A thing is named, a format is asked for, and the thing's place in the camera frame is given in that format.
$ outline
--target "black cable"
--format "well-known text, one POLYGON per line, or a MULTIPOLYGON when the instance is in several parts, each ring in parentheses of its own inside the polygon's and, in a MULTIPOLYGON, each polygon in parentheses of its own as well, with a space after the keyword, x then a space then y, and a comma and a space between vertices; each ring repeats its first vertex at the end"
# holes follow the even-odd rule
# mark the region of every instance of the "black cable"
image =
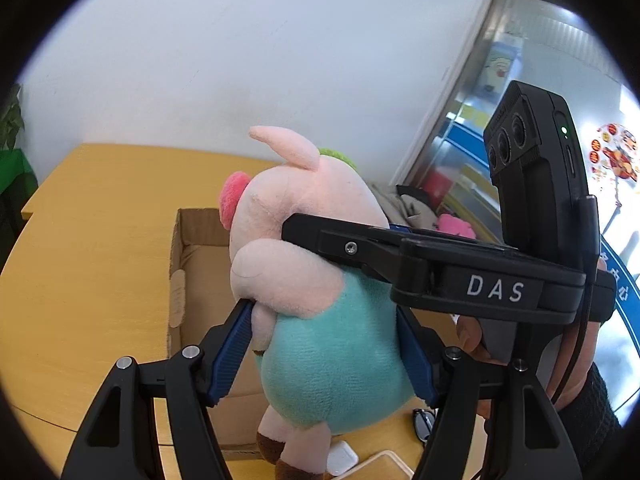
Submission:
POLYGON ((551 402, 555 404, 574 371, 575 364, 580 357, 580 351, 584 343, 591 312, 591 298, 593 297, 593 284, 596 281, 598 272, 598 260, 600 257, 600 226, 598 224, 598 201, 593 195, 581 198, 577 204, 578 221, 582 228, 582 270, 586 275, 584 285, 584 297, 582 310, 580 311, 580 322, 578 325, 578 335, 575 339, 574 351, 569 358, 566 370, 558 383, 551 402))
POLYGON ((636 393, 638 393, 638 392, 640 392, 640 386, 638 386, 638 387, 636 388, 636 390, 635 390, 631 395, 629 395, 629 396, 626 398, 625 402, 623 402, 623 403, 622 403, 622 404, 620 404, 620 405, 619 405, 615 410, 613 410, 613 413, 617 413, 617 412, 618 412, 618 410, 619 410, 620 408, 622 408, 626 403, 628 403, 631 399, 633 399, 633 398, 634 398, 634 395, 635 395, 636 393))
POLYGON ((584 337, 587 333, 587 325, 589 323, 589 312, 591 311, 591 297, 593 295, 593 282, 588 283, 584 289, 584 302, 582 304, 582 312, 580 313, 580 325, 578 326, 578 336, 575 339, 575 347, 574 351, 571 354, 571 358, 569 359, 569 363, 566 366, 566 370, 562 375, 562 379, 558 383, 558 387, 556 388, 553 396, 551 397, 551 402, 555 404, 558 401, 558 398, 564 391, 564 387, 569 381, 569 377, 571 377, 572 372, 574 371, 575 364, 578 362, 578 357, 580 357, 580 351, 582 350, 582 344, 584 343, 584 337))

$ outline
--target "glass door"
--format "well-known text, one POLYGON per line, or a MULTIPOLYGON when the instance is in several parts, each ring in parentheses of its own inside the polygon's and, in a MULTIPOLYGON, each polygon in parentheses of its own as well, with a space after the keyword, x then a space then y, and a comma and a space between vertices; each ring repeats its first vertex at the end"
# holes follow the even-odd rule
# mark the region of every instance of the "glass door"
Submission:
POLYGON ((640 386, 640 107, 586 23, 559 0, 494 0, 408 180, 440 210, 470 221, 479 237, 501 242, 482 131, 513 79, 561 95, 574 118, 598 198, 602 257, 618 282, 617 311, 601 330, 596 362, 625 420, 640 386))

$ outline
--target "screw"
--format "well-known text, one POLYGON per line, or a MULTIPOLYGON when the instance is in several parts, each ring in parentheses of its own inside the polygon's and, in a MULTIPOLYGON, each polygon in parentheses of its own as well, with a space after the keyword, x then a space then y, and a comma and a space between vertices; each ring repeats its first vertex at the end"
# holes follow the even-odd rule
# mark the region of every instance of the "screw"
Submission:
POLYGON ((513 365, 513 367, 519 372, 526 372, 529 369, 526 362, 524 362, 524 360, 520 358, 514 359, 511 362, 511 365, 513 365))
POLYGON ((358 244, 356 242, 347 242, 344 246, 344 252, 353 256, 358 252, 358 244))
POLYGON ((447 346, 444 349, 444 355, 452 361, 457 361, 462 357, 462 350, 457 346, 447 346))
POLYGON ((125 355, 124 357, 121 357, 116 361, 116 366, 120 370, 125 370, 126 368, 129 368, 131 366, 132 362, 133 362, 133 359, 128 355, 125 355))
POLYGON ((185 346, 182 349, 182 357, 193 359, 200 353, 200 349, 196 345, 185 346))

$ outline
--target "blue gripper pad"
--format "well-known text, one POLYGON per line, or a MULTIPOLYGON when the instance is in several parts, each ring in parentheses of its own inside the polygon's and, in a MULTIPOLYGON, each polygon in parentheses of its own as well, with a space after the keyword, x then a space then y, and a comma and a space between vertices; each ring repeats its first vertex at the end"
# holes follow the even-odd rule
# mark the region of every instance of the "blue gripper pad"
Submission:
POLYGON ((214 405, 228 395, 244 354, 249 348, 252 337, 251 311, 253 307, 253 302, 246 302, 244 309, 226 336, 218 356, 213 361, 211 384, 207 395, 214 405))
POLYGON ((389 229, 391 229, 392 231, 400 231, 403 233, 410 233, 411 229, 405 225, 398 225, 398 224, 389 224, 389 229))
POLYGON ((400 342, 400 356, 404 369, 414 387, 415 395, 424 400, 428 406, 437 406, 439 395, 433 385, 433 371, 431 363, 420 347, 420 342, 414 334, 409 321, 400 308, 397 313, 397 331, 400 342))

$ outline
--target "cloth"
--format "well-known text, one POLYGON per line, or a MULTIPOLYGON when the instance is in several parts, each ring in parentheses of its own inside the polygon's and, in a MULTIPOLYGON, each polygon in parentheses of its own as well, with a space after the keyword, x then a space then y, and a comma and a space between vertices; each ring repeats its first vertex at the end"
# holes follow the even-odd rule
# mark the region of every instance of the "cloth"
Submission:
MULTIPOLYGON (((23 173, 33 175, 33 170, 20 149, 0 150, 0 193, 3 193, 11 183, 23 173)), ((31 196, 38 187, 35 176, 27 179, 28 189, 25 190, 31 196)))
POLYGON ((584 473, 593 459, 620 431, 620 424, 609 404, 607 387, 593 364, 582 391, 574 401, 558 412, 574 446, 584 473))
POLYGON ((414 394, 390 285, 343 270, 338 300, 311 319, 278 314, 269 348, 257 357, 274 409, 302 428, 324 421, 333 434, 376 423, 414 394))
POLYGON ((433 229, 438 217, 426 204, 408 195, 398 195, 395 187, 369 184, 390 224, 433 229))

